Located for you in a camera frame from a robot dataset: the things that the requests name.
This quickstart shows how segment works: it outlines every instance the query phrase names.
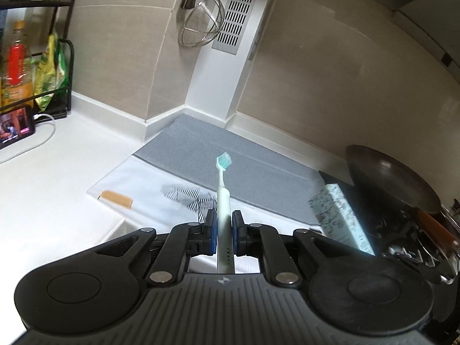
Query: smartphone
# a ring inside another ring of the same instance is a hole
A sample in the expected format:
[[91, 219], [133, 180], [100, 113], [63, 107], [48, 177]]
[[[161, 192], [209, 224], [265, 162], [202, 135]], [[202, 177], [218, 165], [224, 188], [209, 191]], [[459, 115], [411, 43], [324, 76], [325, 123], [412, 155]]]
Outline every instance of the smartphone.
[[19, 107], [0, 114], [0, 149], [35, 133], [30, 106]]

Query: gray mat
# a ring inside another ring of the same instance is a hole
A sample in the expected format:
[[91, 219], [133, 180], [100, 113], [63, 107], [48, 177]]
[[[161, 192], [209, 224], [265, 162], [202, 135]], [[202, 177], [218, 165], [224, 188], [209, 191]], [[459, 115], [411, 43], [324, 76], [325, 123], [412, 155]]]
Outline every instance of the gray mat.
[[225, 186], [233, 198], [318, 224], [308, 204], [324, 186], [317, 171], [212, 124], [182, 115], [134, 155], [216, 191], [215, 161], [223, 152], [228, 152], [233, 162], [224, 173]]

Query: vent slot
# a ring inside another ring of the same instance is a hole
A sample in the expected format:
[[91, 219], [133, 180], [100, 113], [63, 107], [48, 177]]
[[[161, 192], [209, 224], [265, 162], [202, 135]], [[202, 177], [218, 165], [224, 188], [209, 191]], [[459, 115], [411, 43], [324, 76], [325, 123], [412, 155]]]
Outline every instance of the vent slot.
[[237, 53], [255, 1], [229, 0], [227, 2], [224, 25], [212, 44], [213, 49], [234, 55]]

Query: frying pan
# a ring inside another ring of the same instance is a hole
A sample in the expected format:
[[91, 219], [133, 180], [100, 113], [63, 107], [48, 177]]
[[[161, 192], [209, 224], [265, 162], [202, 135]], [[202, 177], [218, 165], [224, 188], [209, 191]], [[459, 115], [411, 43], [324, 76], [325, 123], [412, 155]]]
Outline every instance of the frying pan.
[[430, 216], [442, 209], [438, 195], [415, 171], [362, 145], [346, 147], [346, 160], [351, 179], [374, 204], [410, 213], [446, 257], [459, 254], [457, 239]]

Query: bottle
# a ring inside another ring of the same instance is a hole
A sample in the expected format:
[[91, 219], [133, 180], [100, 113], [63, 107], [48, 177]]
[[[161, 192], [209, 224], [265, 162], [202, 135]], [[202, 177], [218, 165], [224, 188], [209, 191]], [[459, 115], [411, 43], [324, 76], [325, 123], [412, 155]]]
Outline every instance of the bottle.
[[[32, 56], [27, 45], [24, 32], [24, 21], [14, 23], [14, 31], [6, 59], [6, 69], [2, 81], [2, 106], [32, 97]], [[25, 104], [33, 107], [34, 101]]]

